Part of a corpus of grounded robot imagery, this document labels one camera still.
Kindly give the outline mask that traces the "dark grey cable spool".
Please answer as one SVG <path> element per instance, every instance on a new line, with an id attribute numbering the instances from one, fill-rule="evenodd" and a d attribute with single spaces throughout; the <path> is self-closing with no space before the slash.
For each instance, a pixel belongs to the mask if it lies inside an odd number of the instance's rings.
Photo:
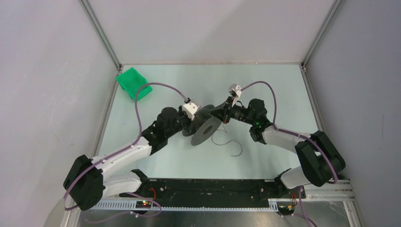
<path id="1" fill-rule="evenodd" d="M 210 110 L 214 107 L 214 105 L 206 105 L 202 107 L 195 114 L 194 120 L 191 121 L 188 126 L 183 128 L 183 136 L 192 136 L 192 146 L 197 146 L 205 142 L 222 124 L 221 120 L 210 114 Z"/>

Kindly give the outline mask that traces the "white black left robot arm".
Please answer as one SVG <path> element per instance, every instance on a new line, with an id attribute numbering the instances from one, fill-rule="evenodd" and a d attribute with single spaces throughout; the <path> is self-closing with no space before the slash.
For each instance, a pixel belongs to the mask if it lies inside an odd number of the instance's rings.
<path id="1" fill-rule="evenodd" d="M 63 183 L 66 194 L 76 204 L 72 209 L 88 210 L 102 198 L 114 194 L 133 192 L 138 197 L 146 196 L 149 183 L 135 173 L 122 177 L 113 175 L 128 164 L 161 150 L 170 137 L 188 130 L 196 118 L 189 116 L 182 106 L 179 109 L 166 107 L 134 141 L 117 151 L 92 158 L 86 155 L 76 158 Z"/>

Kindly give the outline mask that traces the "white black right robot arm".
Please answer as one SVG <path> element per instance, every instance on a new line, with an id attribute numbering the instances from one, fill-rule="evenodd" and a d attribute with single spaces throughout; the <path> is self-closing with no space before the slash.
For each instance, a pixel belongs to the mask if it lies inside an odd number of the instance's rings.
<path id="1" fill-rule="evenodd" d="M 232 102 L 229 97 L 212 108 L 210 114 L 224 124 L 231 119 L 247 123 L 251 125 L 249 132 L 253 141 L 283 148 L 298 157 L 299 167 L 286 170 L 275 178 L 275 192 L 279 197 L 286 198 L 294 188 L 305 184 L 321 187 L 338 180 L 338 173 L 346 163 L 325 132 L 299 133 L 274 126 L 260 99 L 252 99 L 247 107 Z"/>

